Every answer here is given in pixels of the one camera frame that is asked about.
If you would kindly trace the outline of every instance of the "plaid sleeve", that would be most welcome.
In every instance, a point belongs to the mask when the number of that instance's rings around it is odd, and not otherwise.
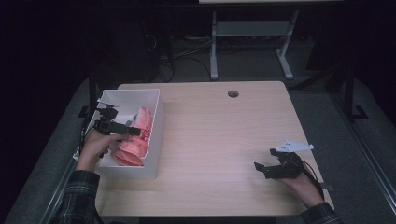
[[[51,223],[93,223],[99,179],[99,175],[90,171],[74,171]]]
[[[301,213],[307,224],[342,224],[344,223],[328,203],[321,203]]]

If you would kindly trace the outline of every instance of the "hand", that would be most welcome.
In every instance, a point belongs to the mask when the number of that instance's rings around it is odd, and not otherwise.
[[[284,183],[303,202],[306,208],[311,208],[324,203],[317,188],[304,173],[300,173],[295,179],[283,178],[277,181]]]
[[[107,153],[108,146],[110,143],[121,140],[124,135],[112,134],[112,135],[102,135],[95,129],[88,132],[84,148],[81,150],[79,155],[76,170],[87,170],[94,171],[95,165],[99,161],[99,157],[103,153]]]

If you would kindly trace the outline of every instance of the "person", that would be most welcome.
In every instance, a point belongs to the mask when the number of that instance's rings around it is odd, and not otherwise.
[[[120,134],[101,135],[96,130],[87,134],[76,169],[69,178],[62,203],[51,223],[94,223],[95,197],[100,179],[94,172],[95,164],[101,154],[107,153],[110,143],[123,137]],[[303,173],[295,179],[283,178],[277,181],[285,184],[306,206],[307,210],[301,213],[305,223],[343,223]]]

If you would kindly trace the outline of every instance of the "pink cloth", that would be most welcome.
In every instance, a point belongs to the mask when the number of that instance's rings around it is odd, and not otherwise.
[[[130,127],[141,129],[141,134],[128,135],[113,154],[113,159],[119,165],[124,166],[143,166],[142,158],[148,151],[149,138],[151,135],[152,115],[143,106],[139,108],[136,121]]]

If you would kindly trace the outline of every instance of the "round hole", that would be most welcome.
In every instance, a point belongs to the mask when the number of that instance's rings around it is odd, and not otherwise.
[[[239,92],[237,91],[228,91],[228,96],[230,96],[231,98],[235,98],[238,97]]]

